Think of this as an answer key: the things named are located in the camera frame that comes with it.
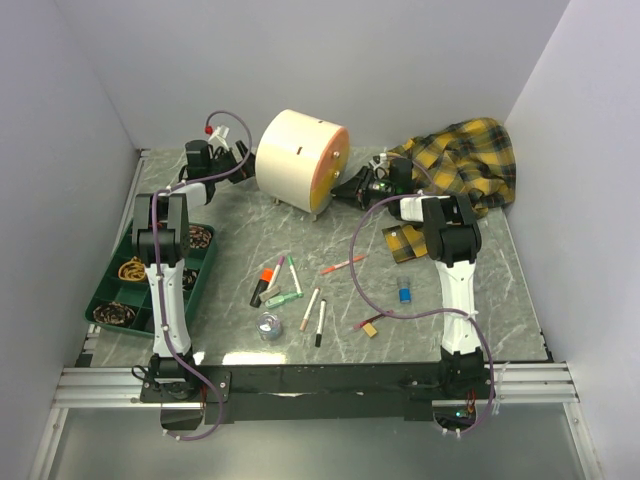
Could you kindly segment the round drawer organizer box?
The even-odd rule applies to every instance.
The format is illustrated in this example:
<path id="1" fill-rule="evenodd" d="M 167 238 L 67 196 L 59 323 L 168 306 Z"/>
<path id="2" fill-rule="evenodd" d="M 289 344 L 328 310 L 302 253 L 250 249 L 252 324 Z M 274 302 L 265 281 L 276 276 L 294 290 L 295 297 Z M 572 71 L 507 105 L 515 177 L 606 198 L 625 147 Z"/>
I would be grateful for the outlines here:
<path id="1" fill-rule="evenodd" d="M 316 218 L 331 202 L 349 159 L 344 126 L 291 109 L 281 111 L 262 135 L 255 162 L 258 188 Z"/>

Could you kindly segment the grey eraser block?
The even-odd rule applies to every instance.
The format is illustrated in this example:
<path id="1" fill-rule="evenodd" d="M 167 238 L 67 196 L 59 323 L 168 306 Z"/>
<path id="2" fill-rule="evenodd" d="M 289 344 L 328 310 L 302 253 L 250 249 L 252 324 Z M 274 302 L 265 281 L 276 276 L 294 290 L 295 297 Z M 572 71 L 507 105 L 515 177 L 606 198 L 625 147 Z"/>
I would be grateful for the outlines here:
<path id="1" fill-rule="evenodd" d="M 259 298 L 262 302 L 266 302 L 267 300 L 273 298 L 274 296 L 280 293 L 280 287 L 278 285 L 273 285 L 268 287 L 265 291 L 259 294 Z"/>

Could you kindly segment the small tan eraser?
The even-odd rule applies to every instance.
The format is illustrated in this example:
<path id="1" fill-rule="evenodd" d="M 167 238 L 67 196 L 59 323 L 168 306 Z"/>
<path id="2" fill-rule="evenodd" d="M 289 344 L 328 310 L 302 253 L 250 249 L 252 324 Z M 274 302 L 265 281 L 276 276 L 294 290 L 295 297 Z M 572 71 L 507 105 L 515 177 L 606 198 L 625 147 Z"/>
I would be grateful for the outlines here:
<path id="1" fill-rule="evenodd" d="M 371 323 L 365 324 L 362 327 L 362 330 L 366 333 L 366 335 L 369 338 L 373 338 L 373 337 L 375 337 L 377 335 L 377 330 L 375 329 L 375 327 Z"/>

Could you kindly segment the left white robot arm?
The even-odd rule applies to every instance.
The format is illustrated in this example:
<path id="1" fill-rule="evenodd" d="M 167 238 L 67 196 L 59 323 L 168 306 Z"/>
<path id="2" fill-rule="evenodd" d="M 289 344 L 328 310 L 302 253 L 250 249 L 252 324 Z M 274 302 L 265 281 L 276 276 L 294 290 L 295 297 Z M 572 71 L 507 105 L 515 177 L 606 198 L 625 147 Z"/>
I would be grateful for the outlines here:
<path id="1" fill-rule="evenodd" d="M 174 361 L 181 367 L 165 377 L 164 389 L 176 401 L 193 399 L 200 378 L 191 371 L 192 342 L 188 333 L 183 295 L 183 272 L 190 251 L 189 211 L 211 202 L 220 181 L 241 182 L 254 175 L 252 146 L 236 143 L 241 158 L 228 148 L 215 148 L 207 140 L 185 145 L 185 177 L 154 193 L 134 200 L 132 248 L 142 261 L 150 287 L 154 319 L 154 344 L 150 365 Z"/>

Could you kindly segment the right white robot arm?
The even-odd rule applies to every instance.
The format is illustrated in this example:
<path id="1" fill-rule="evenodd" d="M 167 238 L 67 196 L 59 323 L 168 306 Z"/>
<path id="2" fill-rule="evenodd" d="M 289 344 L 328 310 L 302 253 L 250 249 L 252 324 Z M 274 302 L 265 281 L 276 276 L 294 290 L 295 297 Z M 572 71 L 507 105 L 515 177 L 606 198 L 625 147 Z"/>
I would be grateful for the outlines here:
<path id="1" fill-rule="evenodd" d="M 383 176 L 374 167 L 364 166 L 331 194 L 367 213 L 386 206 L 395 218 L 421 229 L 441 285 L 441 358 L 451 362 L 482 360 L 473 289 L 482 239 L 471 200 L 466 194 L 438 194 L 432 186 L 420 187 L 413 178 L 416 166 L 400 157 Z"/>

